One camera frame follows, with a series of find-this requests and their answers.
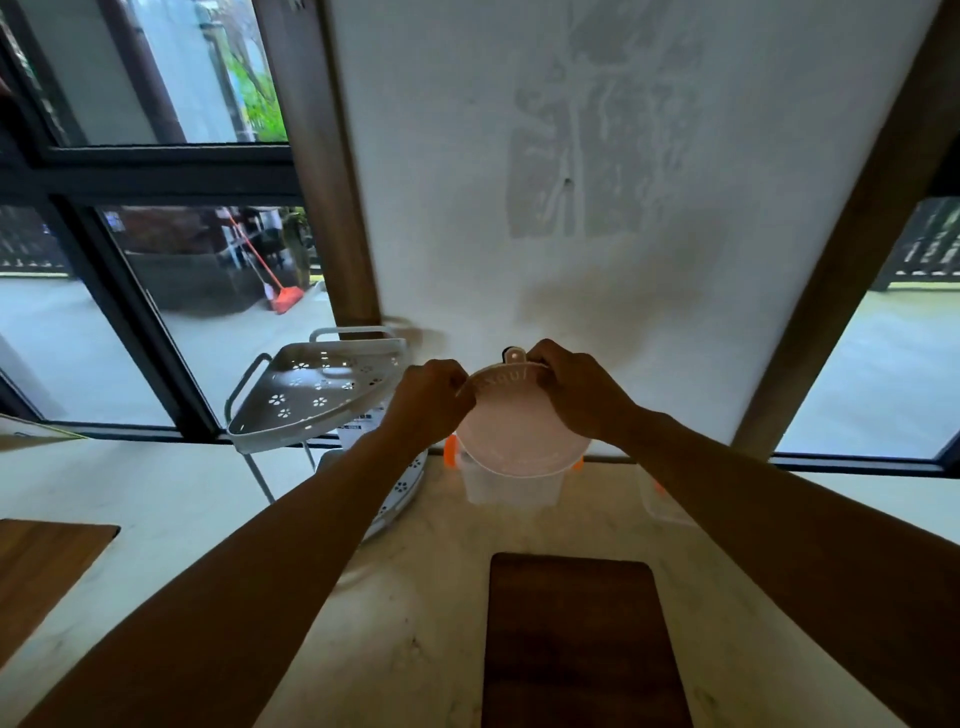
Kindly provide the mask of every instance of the black fence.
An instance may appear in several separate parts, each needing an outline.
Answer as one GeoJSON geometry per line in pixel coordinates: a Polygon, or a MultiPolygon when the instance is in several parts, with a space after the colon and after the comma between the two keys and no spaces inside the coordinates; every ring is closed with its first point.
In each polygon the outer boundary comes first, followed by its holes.
{"type": "Polygon", "coordinates": [[[0,206],[0,274],[70,275],[57,238],[30,207],[0,206]]]}
{"type": "Polygon", "coordinates": [[[891,283],[960,283],[960,197],[923,200],[870,287],[891,283]]]}

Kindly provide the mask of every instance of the outdoor paving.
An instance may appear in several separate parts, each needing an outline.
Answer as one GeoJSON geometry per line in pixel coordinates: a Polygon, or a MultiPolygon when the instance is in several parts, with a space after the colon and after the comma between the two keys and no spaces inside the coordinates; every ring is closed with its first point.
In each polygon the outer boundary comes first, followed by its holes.
{"type": "MultiPolygon", "coordinates": [[[[229,315],[160,316],[221,420],[230,391],[259,353],[334,326],[329,298],[317,287],[283,315],[264,301],[229,315]]],[[[49,420],[171,424],[76,280],[0,278],[0,370],[49,420]]]]}
{"type": "MultiPolygon", "coordinates": [[[[283,315],[161,311],[211,408],[261,352],[334,326],[314,288],[283,315]]],[[[960,430],[960,291],[870,292],[787,430],[781,452],[934,457],[960,430]]],[[[82,283],[0,279],[0,370],[50,420],[169,425],[82,283]]]]}
{"type": "Polygon", "coordinates": [[[960,430],[960,291],[868,292],[780,452],[932,458],[960,430]]]}

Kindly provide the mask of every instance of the cutting board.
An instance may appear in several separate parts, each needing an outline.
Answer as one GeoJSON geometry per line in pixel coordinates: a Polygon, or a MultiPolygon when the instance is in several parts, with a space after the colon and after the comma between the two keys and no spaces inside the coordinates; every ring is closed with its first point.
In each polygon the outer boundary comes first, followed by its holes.
{"type": "Polygon", "coordinates": [[[495,554],[482,725],[692,726],[650,568],[495,554]]]}
{"type": "Polygon", "coordinates": [[[115,525],[0,521],[0,667],[119,530],[115,525]]]}

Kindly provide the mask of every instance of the green foliage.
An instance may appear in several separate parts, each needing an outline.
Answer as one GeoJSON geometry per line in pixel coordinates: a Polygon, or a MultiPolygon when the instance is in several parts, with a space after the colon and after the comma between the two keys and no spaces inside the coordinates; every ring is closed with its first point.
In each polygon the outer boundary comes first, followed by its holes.
{"type": "Polygon", "coordinates": [[[240,95],[246,107],[247,120],[253,127],[257,141],[276,142],[287,140],[287,130],[280,116],[280,104],[276,100],[274,81],[267,73],[256,74],[256,84],[240,60],[231,55],[227,60],[229,71],[240,86],[240,95]]]}

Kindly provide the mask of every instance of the orange broom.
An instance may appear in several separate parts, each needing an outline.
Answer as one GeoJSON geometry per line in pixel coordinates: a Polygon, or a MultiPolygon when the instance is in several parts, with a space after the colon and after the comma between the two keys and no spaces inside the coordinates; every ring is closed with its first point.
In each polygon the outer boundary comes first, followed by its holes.
{"type": "Polygon", "coordinates": [[[274,283],[276,283],[276,295],[271,299],[270,306],[274,311],[276,311],[276,313],[286,313],[294,307],[294,304],[297,301],[303,298],[303,291],[295,285],[284,287],[280,283],[279,279],[274,275],[274,272],[270,269],[270,266],[267,265],[262,257],[260,257],[260,253],[256,251],[256,248],[247,237],[247,234],[243,231],[243,228],[237,225],[237,221],[233,219],[233,215],[228,212],[227,216],[230,218],[230,222],[233,223],[233,229],[240,233],[240,237],[243,238],[243,241],[247,243],[247,246],[253,251],[253,254],[256,255],[256,259],[260,261],[260,265],[267,270],[267,273],[270,274],[270,278],[272,278],[274,283]]]}

